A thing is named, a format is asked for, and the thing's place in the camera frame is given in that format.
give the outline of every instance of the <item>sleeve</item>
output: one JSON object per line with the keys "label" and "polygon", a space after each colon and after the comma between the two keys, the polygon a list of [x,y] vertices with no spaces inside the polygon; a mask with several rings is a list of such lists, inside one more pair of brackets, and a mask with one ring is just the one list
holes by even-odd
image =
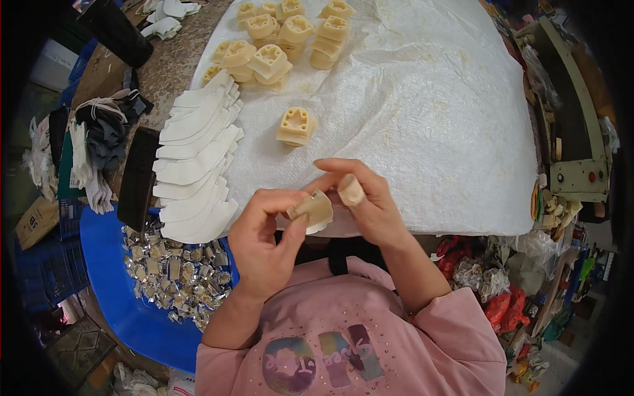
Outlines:
{"label": "sleeve", "polygon": [[454,360],[506,366],[504,350],[470,288],[433,299],[414,317],[414,326]]}
{"label": "sleeve", "polygon": [[507,358],[470,288],[433,299],[413,322],[457,395],[504,394]]}
{"label": "sleeve", "polygon": [[229,396],[248,349],[230,350],[198,346],[196,396]]}

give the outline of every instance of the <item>wooden table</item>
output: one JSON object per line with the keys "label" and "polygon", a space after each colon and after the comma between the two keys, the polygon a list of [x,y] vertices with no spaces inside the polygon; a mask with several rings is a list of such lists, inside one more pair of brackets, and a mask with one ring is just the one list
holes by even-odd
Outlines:
{"label": "wooden table", "polygon": [[[158,37],[150,40],[154,52],[150,59],[137,70],[141,95],[154,104],[154,109],[143,114],[128,135],[126,155],[138,126],[160,131],[169,117],[174,99],[189,88],[198,61],[211,33],[233,0],[215,0],[211,3],[199,1],[200,12],[186,16],[183,26],[173,39],[161,41]],[[126,16],[137,26],[145,17],[135,15],[138,6],[126,11]],[[94,50],[86,71],[81,77],[72,108],[96,97],[107,97],[121,89],[123,74],[129,68],[118,57],[106,50],[101,44]],[[126,161],[119,164],[114,172],[106,172],[105,178],[112,192],[119,196],[121,179]]]}

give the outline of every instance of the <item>hand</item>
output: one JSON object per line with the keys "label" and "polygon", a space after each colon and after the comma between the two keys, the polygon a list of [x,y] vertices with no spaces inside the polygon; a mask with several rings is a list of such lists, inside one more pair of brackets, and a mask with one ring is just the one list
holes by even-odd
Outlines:
{"label": "hand", "polygon": [[295,258],[306,239],[308,216],[286,227],[275,245],[275,215],[299,204],[304,191],[259,189],[229,231],[229,246],[240,273],[239,286],[250,297],[266,301],[290,279]]}
{"label": "hand", "polygon": [[380,248],[396,248],[408,241],[410,234],[403,224],[401,214],[390,195],[385,178],[372,172],[359,160],[343,158],[327,158],[317,160],[315,166],[325,170],[326,174],[319,177],[304,188],[312,192],[320,189],[327,192],[337,187],[341,178],[352,173],[356,176],[367,195],[355,207],[349,207],[361,235],[370,243]]}

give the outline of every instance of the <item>person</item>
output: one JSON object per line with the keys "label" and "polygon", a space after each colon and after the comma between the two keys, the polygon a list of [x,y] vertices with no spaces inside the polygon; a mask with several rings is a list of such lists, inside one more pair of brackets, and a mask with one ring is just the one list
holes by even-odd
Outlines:
{"label": "person", "polygon": [[[504,394],[507,360],[472,290],[451,290],[386,180],[358,160],[315,165],[326,173],[304,191],[258,190],[232,225],[240,282],[202,336],[196,396]],[[346,173],[367,195],[351,214],[389,274],[356,257],[339,276],[328,259],[294,266],[306,215],[275,244],[275,216]]]}

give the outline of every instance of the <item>silver foil wrapper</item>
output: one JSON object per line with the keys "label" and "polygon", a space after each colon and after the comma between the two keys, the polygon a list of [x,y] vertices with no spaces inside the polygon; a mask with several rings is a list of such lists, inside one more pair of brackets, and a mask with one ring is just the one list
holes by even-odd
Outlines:
{"label": "silver foil wrapper", "polygon": [[231,292],[229,260],[219,241],[184,245],[163,238],[158,220],[137,233],[123,226],[124,268],[135,279],[134,295],[167,311],[172,322],[191,318],[204,331]]}

